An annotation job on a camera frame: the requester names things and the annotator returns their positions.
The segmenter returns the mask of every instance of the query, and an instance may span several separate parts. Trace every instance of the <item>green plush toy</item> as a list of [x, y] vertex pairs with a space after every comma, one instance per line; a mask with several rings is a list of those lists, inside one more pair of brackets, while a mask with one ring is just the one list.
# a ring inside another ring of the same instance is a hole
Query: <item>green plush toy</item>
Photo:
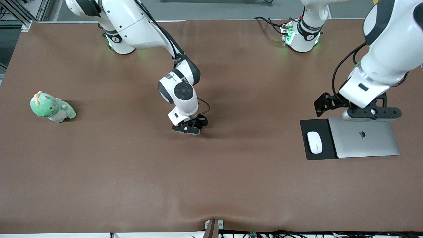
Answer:
[[34, 95], [30, 106], [35, 115], [47, 117], [54, 122], [62, 122], [65, 118], [73, 119], [77, 116], [69, 103], [42, 91]]

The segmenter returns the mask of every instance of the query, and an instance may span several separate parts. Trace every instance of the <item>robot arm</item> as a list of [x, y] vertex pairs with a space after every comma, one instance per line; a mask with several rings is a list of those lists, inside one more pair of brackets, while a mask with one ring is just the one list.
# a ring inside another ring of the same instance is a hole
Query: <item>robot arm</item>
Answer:
[[293, 20], [282, 27], [282, 37], [285, 45], [289, 45], [298, 52], [307, 52], [317, 44], [321, 28], [329, 16], [326, 8], [332, 3], [346, 2], [347, 0], [300, 0], [304, 5], [304, 13], [299, 20]]
[[66, 0], [66, 4], [76, 15], [98, 21], [117, 53], [165, 48], [175, 65], [159, 81], [159, 92], [168, 103], [175, 105], [168, 114], [173, 130], [199, 134], [202, 126], [207, 126], [206, 118], [198, 114], [197, 94], [193, 88], [200, 80], [200, 70], [139, 0]]
[[[323, 94], [315, 101], [317, 115], [349, 107], [345, 120], [394, 120], [397, 108], [386, 106], [385, 92], [408, 71], [423, 63], [423, 1], [382, 0], [363, 23], [369, 52], [354, 67], [338, 95]], [[384, 106], [376, 106], [382, 99]]]

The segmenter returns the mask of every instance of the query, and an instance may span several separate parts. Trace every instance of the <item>white mounting plate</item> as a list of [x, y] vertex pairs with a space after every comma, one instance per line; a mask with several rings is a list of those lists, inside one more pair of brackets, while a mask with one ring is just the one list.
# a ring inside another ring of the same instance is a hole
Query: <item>white mounting plate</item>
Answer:
[[[207, 229], [207, 227], [209, 226], [209, 222], [210, 220], [206, 221], [206, 225], [204, 229]], [[218, 220], [218, 224], [219, 224], [219, 230], [223, 230], [223, 220]]]

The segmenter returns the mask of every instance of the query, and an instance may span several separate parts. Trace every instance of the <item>black mouse pad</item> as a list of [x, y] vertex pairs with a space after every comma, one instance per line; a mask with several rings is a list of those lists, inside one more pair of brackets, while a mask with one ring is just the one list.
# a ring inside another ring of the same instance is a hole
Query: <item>black mouse pad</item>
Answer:
[[[301, 125], [305, 155], [308, 160], [327, 160], [337, 158], [328, 119], [301, 120], [299, 123]], [[307, 139], [307, 133], [310, 131], [315, 131], [320, 135], [322, 151], [319, 154], [313, 154], [310, 150]]]

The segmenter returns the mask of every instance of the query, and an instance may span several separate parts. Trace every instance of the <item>silver laptop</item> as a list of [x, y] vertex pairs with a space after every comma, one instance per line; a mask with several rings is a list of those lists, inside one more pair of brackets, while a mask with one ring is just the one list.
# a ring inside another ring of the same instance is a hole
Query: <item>silver laptop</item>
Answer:
[[348, 122], [329, 118], [338, 158], [399, 155], [390, 122]]

